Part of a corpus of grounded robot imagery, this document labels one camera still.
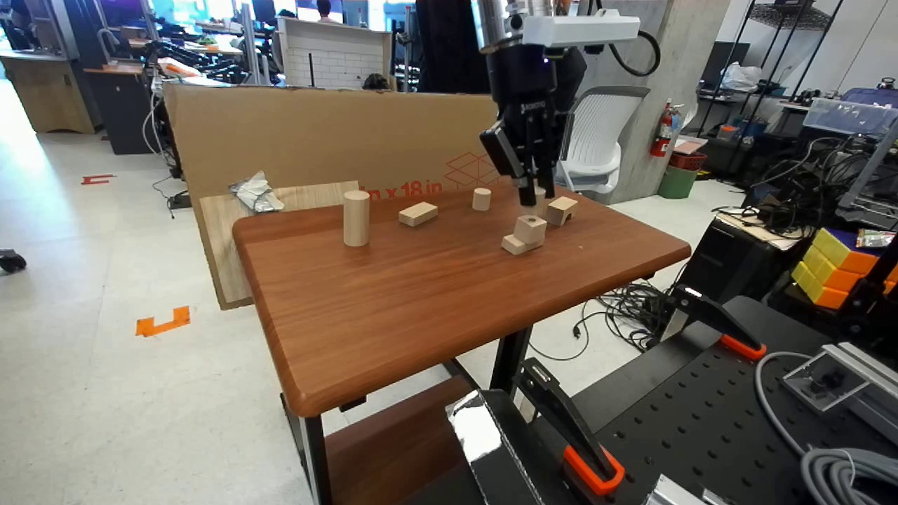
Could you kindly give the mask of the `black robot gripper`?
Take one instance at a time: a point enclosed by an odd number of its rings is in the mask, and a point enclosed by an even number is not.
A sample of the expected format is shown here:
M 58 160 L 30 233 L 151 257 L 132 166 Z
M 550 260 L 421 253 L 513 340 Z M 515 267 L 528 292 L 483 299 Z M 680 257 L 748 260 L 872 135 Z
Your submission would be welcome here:
M 536 189 L 553 192 L 567 93 L 560 51 L 510 44 L 486 52 L 496 121 L 479 135 L 486 153 L 501 177 L 518 178 L 518 201 L 536 205 Z

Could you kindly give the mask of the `robot arm with white link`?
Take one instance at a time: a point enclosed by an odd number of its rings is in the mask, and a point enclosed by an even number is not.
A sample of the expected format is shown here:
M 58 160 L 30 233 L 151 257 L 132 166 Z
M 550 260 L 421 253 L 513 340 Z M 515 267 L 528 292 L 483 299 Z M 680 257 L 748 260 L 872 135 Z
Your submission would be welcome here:
M 628 41 L 640 18 L 616 7 L 595 13 L 553 13 L 542 0 L 468 0 L 483 52 L 510 44 L 574 48 Z

